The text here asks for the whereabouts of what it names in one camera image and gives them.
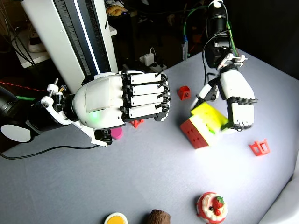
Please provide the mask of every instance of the green cable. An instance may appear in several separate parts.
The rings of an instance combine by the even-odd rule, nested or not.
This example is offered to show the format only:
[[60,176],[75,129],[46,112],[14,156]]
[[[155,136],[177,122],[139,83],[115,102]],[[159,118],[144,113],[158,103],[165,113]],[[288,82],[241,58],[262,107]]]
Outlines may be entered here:
[[35,98],[30,98],[30,97],[20,97],[20,96],[15,96],[15,97],[17,97],[18,99],[28,100],[28,101],[33,101],[33,100],[35,100]]
[[185,38],[185,41],[188,41],[188,40],[187,40],[187,36],[186,36],[186,23],[187,23],[187,19],[188,19],[188,17],[189,17],[192,13],[194,13],[197,9],[200,9],[200,8],[208,8],[208,6],[199,6],[199,7],[195,8],[195,9],[193,9],[192,11],[190,11],[189,14],[188,14],[187,17],[186,17],[186,21],[185,21],[185,23],[184,23],[184,38]]
[[237,49],[235,48],[235,42],[234,42],[234,40],[233,40],[232,30],[231,30],[231,27],[230,27],[229,22],[227,23],[227,27],[228,27],[229,37],[230,37],[230,40],[231,40],[231,42],[232,42],[232,48],[233,48],[233,51],[234,51],[234,53],[235,53],[235,56],[238,57],[239,54],[238,54]]

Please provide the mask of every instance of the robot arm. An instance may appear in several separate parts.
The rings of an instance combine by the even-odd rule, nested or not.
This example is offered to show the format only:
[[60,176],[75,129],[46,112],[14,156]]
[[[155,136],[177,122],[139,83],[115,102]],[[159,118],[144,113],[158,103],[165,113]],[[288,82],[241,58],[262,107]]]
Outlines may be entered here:
[[222,127],[242,131],[252,127],[257,102],[253,90],[238,68],[247,58],[234,56],[232,41],[227,30],[227,12],[222,0],[214,0],[208,7],[205,57],[210,68],[217,69],[217,77],[208,82],[197,95],[192,108],[204,101],[214,101],[219,92],[228,104],[229,123]]
[[125,122],[147,118],[164,121],[168,115],[171,98],[163,72],[108,72],[87,81],[76,94],[67,96],[58,91],[57,82],[51,84],[49,96],[41,102],[55,120],[63,125],[74,124],[93,144],[111,144],[110,129]]

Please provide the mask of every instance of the red toy block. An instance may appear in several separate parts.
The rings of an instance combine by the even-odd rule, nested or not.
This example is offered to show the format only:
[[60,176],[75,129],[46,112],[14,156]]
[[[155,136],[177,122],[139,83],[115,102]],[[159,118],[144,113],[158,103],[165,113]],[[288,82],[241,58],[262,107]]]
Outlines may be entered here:
[[184,85],[178,90],[178,96],[181,100],[190,99],[191,93],[188,86]]
[[138,128],[138,126],[143,122],[144,122],[144,120],[134,120],[134,121],[131,121],[130,123],[134,126],[134,128]]
[[199,131],[189,119],[185,121],[180,128],[195,149],[208,146],[206,140],[201,136]]
[[255,141],[253,145],[249,146],[256,156],[270,153],[270,148],[266,139],[264,139],[264,141]]

